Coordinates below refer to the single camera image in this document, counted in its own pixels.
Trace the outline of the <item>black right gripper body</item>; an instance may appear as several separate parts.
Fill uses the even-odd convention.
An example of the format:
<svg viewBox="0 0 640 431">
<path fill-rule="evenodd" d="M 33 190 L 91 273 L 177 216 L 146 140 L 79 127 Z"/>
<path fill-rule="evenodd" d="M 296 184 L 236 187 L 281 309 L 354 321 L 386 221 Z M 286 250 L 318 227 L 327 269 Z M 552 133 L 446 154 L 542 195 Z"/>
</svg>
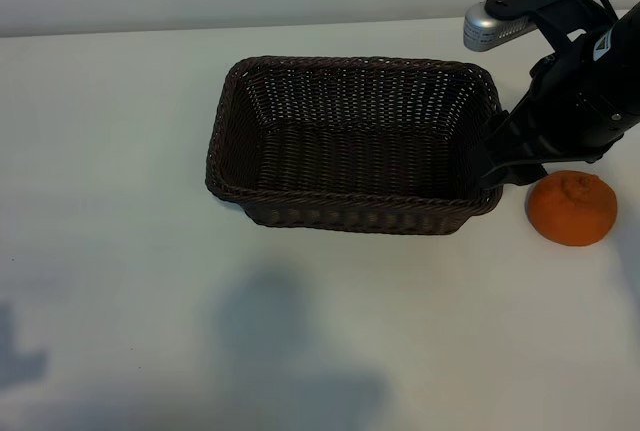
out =
<svg viewBox="0 0 640 431">
<path fill-rule="evenodd" d="M 599 160 L 639 123 L 639 25 L 617 23 L 587 41 L 580 65 L 562 62 L 538 75 L 492 135 L 492 150 L 514 150 L 519 184 L 546 175 L 543 165 Z"/>
</svg>

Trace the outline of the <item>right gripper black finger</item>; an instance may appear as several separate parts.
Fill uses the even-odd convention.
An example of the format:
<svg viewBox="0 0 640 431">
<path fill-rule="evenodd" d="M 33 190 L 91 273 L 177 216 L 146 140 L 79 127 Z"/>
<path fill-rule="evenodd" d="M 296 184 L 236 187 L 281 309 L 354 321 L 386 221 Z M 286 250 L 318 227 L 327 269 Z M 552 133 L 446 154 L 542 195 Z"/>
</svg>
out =
<svg viewBox="0 0 640 431">
<path fill-rule="evenodd" d="M 514 150 L 481 149 L 478 156 L 479 183 L 486 189 L 507 184 L 518 185 L 518 172 L 514 170 L 517 162 L 518 153 Z"/>
<path fill-rule="evenodd" d="M 489 139 L 508 119 L 509 115 L 510 113 L 507 110 L 501 110 L 499 113 L 491 116 L 484 125 L 484 138 Z"/>
</svg>

